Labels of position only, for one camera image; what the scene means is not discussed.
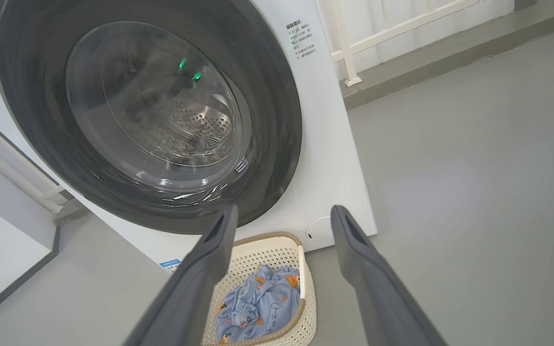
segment printed instruction label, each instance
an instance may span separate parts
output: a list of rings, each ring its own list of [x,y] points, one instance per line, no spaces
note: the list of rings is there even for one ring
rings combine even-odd
[[[170,260],[165,261],[164,263],[160,263],[163,269],[166,269],[170,274],[173,274],[174,271],[178,268],[179,265],[181,265],[181,261],[179,260]]]
[[[299,19],[287,24],[286,29],[290,35],[290,48],[298,61],[316,52],[314,34],[309,24]]]

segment white plastic basket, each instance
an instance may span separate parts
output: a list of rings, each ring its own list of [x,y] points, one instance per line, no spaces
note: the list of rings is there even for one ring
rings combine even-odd
[[[259,264],[270,265],[274,269],[288,266],[299,270],[301,280],[301,301],[292,320],[275,333],[230,346],[306,346],[314,338],[316,331],[316,300],[312,274],[305,262],[305,251],[301,241],[292,234],[276,232],[234,243],[228,273],[215,285],[211,308],[207,317],[202,346],[215,346],[218,343],[215,316],[226,294],[242,284],[254,274]]]

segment blue clothing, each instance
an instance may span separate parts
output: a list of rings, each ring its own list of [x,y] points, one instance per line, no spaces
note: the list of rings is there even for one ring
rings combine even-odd
[[[229,342],[253,339],[284,328],[299,307],[299,272],[290,267],[259,270],[228,293],[217,314],[217,338]]]

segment front-loading washing machine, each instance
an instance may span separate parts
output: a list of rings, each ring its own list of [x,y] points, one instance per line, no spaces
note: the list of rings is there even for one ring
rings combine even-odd
[[[0,133],[157,263],[227,203],[377,232],[315,0],[0,0]]]

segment concrete floor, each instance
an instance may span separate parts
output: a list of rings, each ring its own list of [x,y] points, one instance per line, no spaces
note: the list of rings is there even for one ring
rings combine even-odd
[[[350,112],[372,242],[452,346],[554,345],[554,35]],[[333,248],[313,346],[364,345]],[[169,275],[95,216],[0,305],[0,345],[119,345]]]

